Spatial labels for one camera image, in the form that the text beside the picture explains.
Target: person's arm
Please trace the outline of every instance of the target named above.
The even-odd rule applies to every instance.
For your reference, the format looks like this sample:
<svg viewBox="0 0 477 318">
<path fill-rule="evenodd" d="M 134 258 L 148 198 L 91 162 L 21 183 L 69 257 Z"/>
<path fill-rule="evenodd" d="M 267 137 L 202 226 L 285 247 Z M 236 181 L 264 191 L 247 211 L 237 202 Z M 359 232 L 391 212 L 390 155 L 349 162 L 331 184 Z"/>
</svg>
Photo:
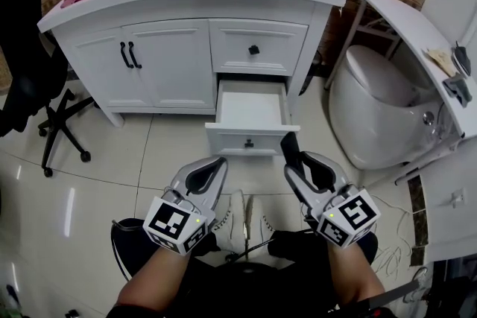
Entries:
<svg viewBox="0 0 477 318">
<path fill-rule="evenodd" d="M 159 248 L 122 288 L 117 305 L 164 311 L 177 295 L 189 259 L 190 254 L 182 256 Z"/>
<path fill-rule="evenodd" d="M 341 249 L 328 243 L 328 256 L 333 286 L 340 305 L 385 292 L 358 244 Z"/>
</svg>

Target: bathroom vanity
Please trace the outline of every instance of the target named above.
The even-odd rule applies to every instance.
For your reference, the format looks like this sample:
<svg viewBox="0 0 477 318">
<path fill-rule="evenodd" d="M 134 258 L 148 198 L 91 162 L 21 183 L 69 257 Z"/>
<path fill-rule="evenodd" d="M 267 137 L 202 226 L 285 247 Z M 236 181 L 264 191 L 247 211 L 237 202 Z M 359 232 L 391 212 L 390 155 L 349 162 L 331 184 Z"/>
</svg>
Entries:
<svg viewBox="0 0 477 318">
<path fill-rule="evenodd" d="M 300 129 L 290 110 L 345 1 L 82 0 L 38 27 L 115 126 L 126 112 L 216 114 L 214 152 L 272 155 Z"/>
</svg>

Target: white sneaker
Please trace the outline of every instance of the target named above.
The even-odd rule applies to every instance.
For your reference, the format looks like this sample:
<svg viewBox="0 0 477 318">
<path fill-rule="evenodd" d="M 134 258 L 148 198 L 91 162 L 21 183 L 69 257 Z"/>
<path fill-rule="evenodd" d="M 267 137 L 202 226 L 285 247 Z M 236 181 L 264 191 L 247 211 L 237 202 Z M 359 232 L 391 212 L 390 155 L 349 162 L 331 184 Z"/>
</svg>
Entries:
<svg viewBox="0 0 477 318">
<path fill-rule="evenodd" d="M 212 228 L 217 246 L 237 254 L 245 252 L 245 201 L 244 194 L 238 190 L 230 197 L 230 204 L 225 217 Z"/>
<path fill-rule="evenodd" d="M 249 229 L 249 249 L 270 240 L 272 234 L 275 232 L 275 229 L 267 222 L 267 218 L 263 212 L 262 201 L 258 197 L 251 197 L 248 202 L 247 225 Z M 248 253 L 248 259 L 250 260 L 264 254 L 268 254 L 268 245 L 264 245 Z"/>
</svg>

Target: closed drawer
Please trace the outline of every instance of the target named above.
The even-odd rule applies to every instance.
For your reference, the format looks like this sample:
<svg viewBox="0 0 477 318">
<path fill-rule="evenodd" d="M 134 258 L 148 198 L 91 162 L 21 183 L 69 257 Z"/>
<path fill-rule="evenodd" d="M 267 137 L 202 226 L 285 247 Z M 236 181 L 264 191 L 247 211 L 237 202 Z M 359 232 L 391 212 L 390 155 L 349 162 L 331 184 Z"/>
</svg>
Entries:
<svg viewBox="0 0 477 318">
<path fill-rule="evenodd" d="M 282 155 L 282 138 L 299 130 L 290 122 L 285 85 L 252 81 L 221 81 L 215 123 L 206 124 L 219 155 Z"/>
<path fill-rule="evenodd" d="M 246 19 L 210 19 L 216 72 L 292 76 L 306 25 Z"/>
</svg>

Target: white wall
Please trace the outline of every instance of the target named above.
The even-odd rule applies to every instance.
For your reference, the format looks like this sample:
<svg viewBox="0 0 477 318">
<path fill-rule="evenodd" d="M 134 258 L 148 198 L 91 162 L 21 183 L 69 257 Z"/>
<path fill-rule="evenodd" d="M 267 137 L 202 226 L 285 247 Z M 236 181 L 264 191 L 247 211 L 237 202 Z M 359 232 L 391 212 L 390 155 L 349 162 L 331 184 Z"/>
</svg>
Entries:
<svg viewBox="0 0 477 318">
<path fill-rule="evenodd" d="M 469 27 L 477 0 L 426 0 L 422 12 L 450 41 L 460 40 Z M 467 46 L 477 79 L 477 36 Z M 465 142 L 456 154 L 423 170 L 429 226 L 429 261 L 477 252 L 477 139 Z M 467 204 L 454 209 L 452 192 L 467 191 Z"/>
</svg>

